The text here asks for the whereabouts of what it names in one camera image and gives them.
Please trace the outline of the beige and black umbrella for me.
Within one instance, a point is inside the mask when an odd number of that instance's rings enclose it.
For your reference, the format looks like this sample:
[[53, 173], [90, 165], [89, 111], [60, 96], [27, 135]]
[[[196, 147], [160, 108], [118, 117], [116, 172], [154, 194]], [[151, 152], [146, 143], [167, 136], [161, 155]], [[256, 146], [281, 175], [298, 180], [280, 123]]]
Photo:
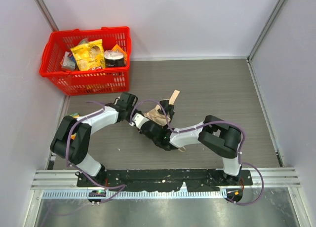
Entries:
[[174, 90], [169, 99], [160, 100], [152, 110], [144, 114], [144, 116], [148, 118], [149, 120], [161, 126], [164, 126], [165, 134], [164, 134], [163, 141], [161, 143], [154, 143], [154, 144], [165, 151], [171, 151], [171, 150], [180, 150], [182, 152], [185, 151], [185, 148], [177, 148], [170, 143], [170, 136], [173, 130], [173, 128], [171, 128], [170, 126], [170, 123], [175, 114], [174, 103], [179, 94], [180, 94], [179, 90]]

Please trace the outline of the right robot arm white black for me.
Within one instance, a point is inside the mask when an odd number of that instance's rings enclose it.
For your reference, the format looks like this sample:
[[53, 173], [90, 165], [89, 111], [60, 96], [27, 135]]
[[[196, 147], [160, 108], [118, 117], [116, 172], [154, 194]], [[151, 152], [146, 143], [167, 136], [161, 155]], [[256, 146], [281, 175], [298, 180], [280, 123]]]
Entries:
[[241, 179], [241, 146], [245, 132], [237, 125], [208, 115], [203, 122], [186, 128], [169, 128], [137, 114], [132, 121], [141, 134], [157, 147], [165, 150], [178, 150], [187, 145], [202, 144], [223, 161], [223, 176], [228, 183]]

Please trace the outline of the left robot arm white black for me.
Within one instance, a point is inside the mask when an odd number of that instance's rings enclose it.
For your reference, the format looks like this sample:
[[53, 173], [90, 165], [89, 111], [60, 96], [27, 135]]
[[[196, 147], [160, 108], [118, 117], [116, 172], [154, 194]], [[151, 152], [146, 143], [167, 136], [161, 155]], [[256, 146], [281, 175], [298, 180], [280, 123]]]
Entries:
[[51, 142], [50, 150], [74, 165], [95, 183], [104, 185], [107, 171], [89, 153], [90, 137], [100, 129], [130, 118], [137, 96], [123, 92], [112, 103], [101, 104], [101, 109], [80, 117], [65, 116]]

